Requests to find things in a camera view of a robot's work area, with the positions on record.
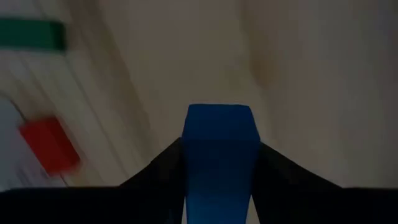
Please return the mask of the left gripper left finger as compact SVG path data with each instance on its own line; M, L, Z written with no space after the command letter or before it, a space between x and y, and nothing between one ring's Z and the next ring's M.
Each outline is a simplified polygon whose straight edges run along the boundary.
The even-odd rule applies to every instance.
M24 188L1 193L1 223L181 223L182 143L112 187Z

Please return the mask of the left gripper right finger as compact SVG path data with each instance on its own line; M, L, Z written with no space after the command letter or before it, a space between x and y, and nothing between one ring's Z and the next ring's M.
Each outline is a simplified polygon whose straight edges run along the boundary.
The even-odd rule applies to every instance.
M397 189L340 187L264 143L252 198L261 223L397 223Z

